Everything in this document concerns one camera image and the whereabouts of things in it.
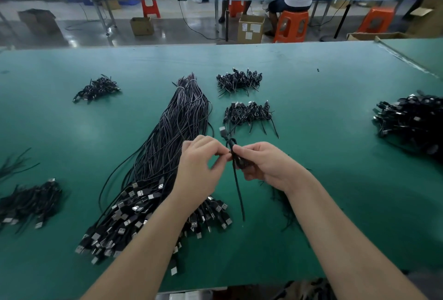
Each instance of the table leg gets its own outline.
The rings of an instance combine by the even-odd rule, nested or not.
[[[315,1],[314,9],[312,10],[311,19],[309,20],[309,25],[312,25],[312,21],[314,19],[315,11],[317,10],[318,0]]]
[[[106,8],[108,9],[109,16],[111,18],[111,23],[108,25],[108,27],[110,27],[111,25],[114,25],[114,27],[117,28],[117,24],[115,23],[114,15],[112,14],[112,10],[109,7],[108,0],[104,0],[104,1],[106,4]]]
[[[219,0],[214,1],[215,8],[215,32],[219,33]]]
[[[322,24],[325,21],[326,15],[328,14],[329,7],[331,6],[331,4],[332,4],[332,1],[327,1],[325,12],[323,13],[322,21],[320,22],[320,26],[318,27],[318,31],[322,30]]]
[[[93,0],[95,10],[98,14],[98,19],[100,19],[100,23],[102,23],[103,29],[105,30],[106,36],[109,36],[108,27],[106,26],[105,20],[103,19],[102,12],[100,12],[100,9],[98,8],[97,1]]]
[[[404,1],[404,0],[398,0],[398,1],[397,1],[397,5],[396,5],[395,8],[394,8],[394,14],[397,13],[398,8],[399,8],[400,5],[403,3],[403,1]]]

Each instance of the label on box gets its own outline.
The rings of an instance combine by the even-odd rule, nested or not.
[[[251,31],[255,32],[255,33],[260,33],[260,24],[251,24]]]

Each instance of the floor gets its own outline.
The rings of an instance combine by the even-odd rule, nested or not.
[[[99,46],[133,46],[133,45],[167,45],[167,44],[220,44],[224,41],[224,26],[217,25],[220,29],[216,33],[216,21],[213,1],[198,3],[196,0],[158,0],[161,19],[152,19],[155,32],[152,36],[134,36],[129,20],[132,17],[142,17],[141,5],[122,6],[122,9],[114,10],[117,28],[112,28],[112,35],[105,35],[98,15],[93,6],[85,6],[83,3],[45,2],[45,1],[8,1],[0,2],[1,12],[8,20],[12,30],[0,22],[0,46],[9,46],[14,49],[37,49],[37,48],[60,48],[60,47],[99,47]],[[391,24],[390,32],[404,30],[406,25],[401,16],[408,10],[413,1],[405,1],[397,11],[397,17]],[[396,2],[385,2],[393,6]],[[249,14],[265,15],[267,3],[254,1]],[[325,21],[328,23],[318,30],[326,4],[318,5],[316,16],[309,27],[305,41],[318,41],[325,35],[333,35],[340,22],[340,16],[344,10],[330,8]],[[20,22],[18,11],[30,8],[48,9],[56,17],[61,34],[36,37]],[[100,7],[102,14],[108,18],[108,12]],[[355,32],[369,8],[354,5],[343,25],[339,38],[346,39],[347,33]],[[239,18],[231,18],[229,25],[230,43],[236,42]],[[270,23],[265,23],[265,29],[270,28]],[[262,43],[272,42],[272,38],[263,36]]]

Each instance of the black shorts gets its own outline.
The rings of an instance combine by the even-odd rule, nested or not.
[[[268,11],[271,13],[281,13],[283,11],[289,12],[304,12],[309,10],[311,6],[294,7],[289,6],[284,2],[284,0],[274,0],[269,3]]]

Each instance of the pile of cables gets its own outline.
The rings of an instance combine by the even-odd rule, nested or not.
[[[83,90],[80,90],[74,96],[72,101],[76,102],[79,98],[86,101],[91,101],[104,95],[121,91],[121,89],[117,87],[117,82],[112,81],[111,78],[106,75],[101,75],[102,77],[96,79],[95,81],[91,79],[89,85],[85,86]]]
[[[443,161],[443,98],[418,90],[389,104],[382,101],[374,109],[378,135],[407,152],[426,153]]]
[[[271,121],[277,138],[280,138],[275,128],[274,121],[272,120],[273,111],[269,111],[269,108],[268,101],[264,103],[264,106],[257,105],[254,101],[250,101],[248,105],[243,104],[242,102],[233,102],[231,106],[227,107],[224,111],[224,127],[228,131],[228,134],[234,135],[237,126],[248,124],[250,126],[249,133],[251,133],[252,128],[254,127],[254,122],[260,121],[264,134],[267,134],[263,121]]]
[[[262,73],[257,73],[257,71],[251,72],[249,68],[246,73],[244,71],[238,71],[232,68],[233,73],[226,73],[226,75],[217,75],[219,92],[223,91],[219,96],[222,96],[226,92],[235,93],[236,91],[243,89],[249,96],[248,88],[254,88],[258,91],[260,82],[262,80]]]
[[[16,186],[14,192],[0,199],[1,226],[20,224],[21,229],[36,218],[35,228],[39,229],[59,208],[62,190],[55,179],[49,179],[41,186],[21,188]]]
[[[175,85],[177,89],[174,96],[158,124],[133,153],[138,154],[123,179],[121,192],[86,231],[75,250],[77,253],[90,252],[93,255],[92,264],[106,257],[117,257],[137,235],[174,187],[183,141],[206,134],[208,126],[211,126],[208,123],[211,103],[197,85],[194,74],[179,79]],[[108,180],[131,157],[124,160]],[[99,196],[100,209],[102,193],[108,180]],[[201,238],[203,229],[211,232],[212,226],[226,229],[232,223],[226,208],[224,202],[210,196],[191,214],[170,262],[171,275],[177,273],[176,253],[182,247],[181,238],[191,233]]]
[[[40,163],[36,163],[35,165],[32,165],[28,168],[23,169],[25,167],[25,164],[30,158],[25,158],[24,155],[30,150],[31,148],[28,148],[25,152],[20,154],[14,161],[12,161],[12,156],[9,156],[4,161],[2,167],[0,167],[0,179],[6,180],[13,176],[14,174],[18,174],[21,172],[25,172],[29,169],[33,169]]]

